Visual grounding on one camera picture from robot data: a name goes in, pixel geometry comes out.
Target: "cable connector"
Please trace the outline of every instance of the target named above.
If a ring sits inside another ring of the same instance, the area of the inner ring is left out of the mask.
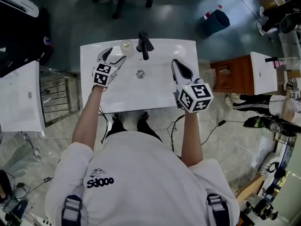
[[[44,179],[44,182],[45,182],[45,183],[50,182],[52,179],[53,179],[53,178],[47,177],[47,178]]]
[[[225,120],[222,120],[221,122],[219,122],[218,124],[217,124],[217,126],[222,126],[223,124],[225,124],[226,123],[226,121]]]

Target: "black pants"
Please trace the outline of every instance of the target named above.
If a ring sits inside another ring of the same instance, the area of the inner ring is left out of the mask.
[[[265,25],[262,26],[262,29],[267,32],[274,25],[281,22],[281,20],[288,13],[293,13],[292,5],[290,3],[285,3],[277,8],[270,8],[263,12],[263,15],[268,16],[268,20]]]
[[[112,129],[108,132],[106,138],[109,135],[118,133],[118,132],[122,132],[122,131],[127,131],[126,129],[124,129],[123,124],[121,121],[115,121],[112,125]],[[160,137],[150,128],[150,126],[147,124],[146,120],[139,120],[137,123],[137,131],[145,133],[145,134],[149,134],[151,136],[154,136],[156,138],[158,138],[161,142],[162,140],[160,139]]]
[[[233,103],[233,109],[238,111],[255,111],[264,115],[272,115],[269,112],[269,101],[271,96],[267,95],[257,95],[257,96],[248,96],[241,95],[241,100],[245,100],[246,102],[238,104]]]

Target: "sink drain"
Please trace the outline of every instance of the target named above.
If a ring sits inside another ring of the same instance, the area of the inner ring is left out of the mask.
[[[144,72],[143,70],[138,70],[138,71],[136,72],[136,77],[137,77],[138,79],[143,79],[144,76],[145,76],[145,72]]]

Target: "striped pants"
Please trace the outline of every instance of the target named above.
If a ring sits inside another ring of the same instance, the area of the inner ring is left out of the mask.
[[[269,112],[269,101],[271,96],[267,95],[241,95],[241,100],[245,100],[244,103],[233,103],[233,109],[238,111],[255,111],[264,115],[272,115]]]

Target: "black strap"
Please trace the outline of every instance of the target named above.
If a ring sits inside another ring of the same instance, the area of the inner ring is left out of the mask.
[[[223,202],[221,197],[216,194],[207,196],[208,204],[212,207],[212,213],[215,219],[216,226],[230,226],[229,210],[226,202]]]
[[[77,195],[69,195],[62,210],[62,226],[80,226],[82,201]]]

